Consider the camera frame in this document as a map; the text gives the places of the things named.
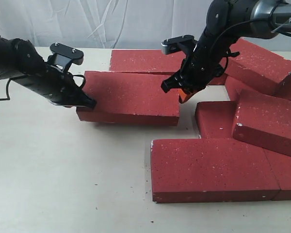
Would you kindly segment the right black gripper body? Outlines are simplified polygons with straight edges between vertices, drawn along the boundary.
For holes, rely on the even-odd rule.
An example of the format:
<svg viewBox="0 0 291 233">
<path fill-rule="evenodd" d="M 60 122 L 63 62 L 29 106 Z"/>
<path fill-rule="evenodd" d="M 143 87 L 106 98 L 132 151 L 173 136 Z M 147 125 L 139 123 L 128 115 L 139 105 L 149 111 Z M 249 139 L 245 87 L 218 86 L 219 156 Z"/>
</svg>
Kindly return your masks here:
<svg viewBox="0 0 291 233">
<path fill-rule="evenodd" d="M 211 34 L 205 29 L 196 47 L 180 69 L 181 90 L 185 94 L 199 92 L 221 76 L 228 65 L 229 37 Z"/>
</svg>

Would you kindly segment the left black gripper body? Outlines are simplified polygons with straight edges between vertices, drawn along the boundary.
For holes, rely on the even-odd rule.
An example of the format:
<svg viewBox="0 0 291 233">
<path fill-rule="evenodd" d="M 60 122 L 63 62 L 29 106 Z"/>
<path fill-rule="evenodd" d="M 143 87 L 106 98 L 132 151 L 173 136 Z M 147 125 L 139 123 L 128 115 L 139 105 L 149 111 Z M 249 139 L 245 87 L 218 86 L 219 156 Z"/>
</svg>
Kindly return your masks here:
<svg viewBox="0 0 291 233">
<path fill-rule="evenodd" d="M 25 75 L 12 81 L 59 106 L 74 105 L 74 96 L 81 91 L 74 81 L 74 75 L 62 73 L 58 67 L 47 67 L 42 74 Z"/>
</svg>

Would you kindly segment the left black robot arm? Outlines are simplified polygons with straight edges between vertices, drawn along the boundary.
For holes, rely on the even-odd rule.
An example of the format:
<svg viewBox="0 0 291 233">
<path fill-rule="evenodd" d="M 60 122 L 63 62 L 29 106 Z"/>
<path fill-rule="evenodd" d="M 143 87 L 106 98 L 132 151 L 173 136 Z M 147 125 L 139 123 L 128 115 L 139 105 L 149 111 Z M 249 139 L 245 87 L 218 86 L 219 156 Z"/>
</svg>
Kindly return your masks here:
<svg viewBox="0 0 291 233">
<path fill-rule="evenodd" d="M 54 105 L 94 109 L 96 101 L 84 91 L 85 81 L 77 85 L 69 72 L 81 65 L 84 53 L 61 43 L 50 45 L 47 60 L 28 40 L 0 36 L 0 80 L 8 79 L 46 98 Z"/>
</svg>

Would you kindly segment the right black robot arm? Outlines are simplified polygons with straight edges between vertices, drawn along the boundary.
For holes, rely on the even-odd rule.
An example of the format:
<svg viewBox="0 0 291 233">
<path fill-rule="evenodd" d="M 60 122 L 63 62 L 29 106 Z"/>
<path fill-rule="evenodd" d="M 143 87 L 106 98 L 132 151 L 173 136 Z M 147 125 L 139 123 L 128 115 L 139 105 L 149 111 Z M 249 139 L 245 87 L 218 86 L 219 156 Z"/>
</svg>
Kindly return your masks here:
<svg viewBox="0 0 291 233">
<path fill-rule="evenodd" d="M 162 41 L 162 53 L 182 51 L 185 58 L 178 71 L 162 81 L 164 93 L 179 89 L 179 102 L 185 103 L 223 75 L 223 58 L 239 56 L 230 47 L 241 37 L 272 39 L 282 34 L 291 37 L 291 3 L 285 0 L 214 0 L 206 26 L 198 40 L 182 35 Z"/>
</svg>

